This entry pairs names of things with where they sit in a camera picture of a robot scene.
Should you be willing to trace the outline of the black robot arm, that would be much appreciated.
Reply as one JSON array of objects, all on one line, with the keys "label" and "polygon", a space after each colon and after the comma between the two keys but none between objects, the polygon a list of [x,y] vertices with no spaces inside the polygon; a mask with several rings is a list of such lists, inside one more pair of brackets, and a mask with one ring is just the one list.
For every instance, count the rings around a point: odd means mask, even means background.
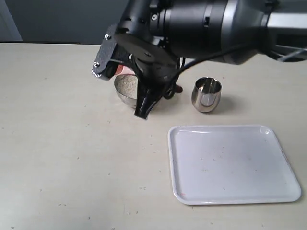
[{"label": "black robot arm", "polygon": [[181,89],[182,72],[204,61],[240,65],[255,54],[281,62],[307,58],[307,3],[277,0],[130,0],[109,27],[92,74],[111,79],[119,65],[137,76],[135,115]]}]

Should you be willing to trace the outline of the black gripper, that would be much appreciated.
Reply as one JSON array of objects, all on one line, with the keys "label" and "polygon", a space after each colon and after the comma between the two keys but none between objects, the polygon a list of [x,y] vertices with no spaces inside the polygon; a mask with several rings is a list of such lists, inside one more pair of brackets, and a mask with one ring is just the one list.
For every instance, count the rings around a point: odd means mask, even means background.
[{"label": "black gripper", "polygon": [[119,65],[133,69],[138,79],[134,115],[147,119],[165,95],[177,69],[177,60],[162,24],[119,23],[108,27],[93,62],[92,74],[109,80]]}]

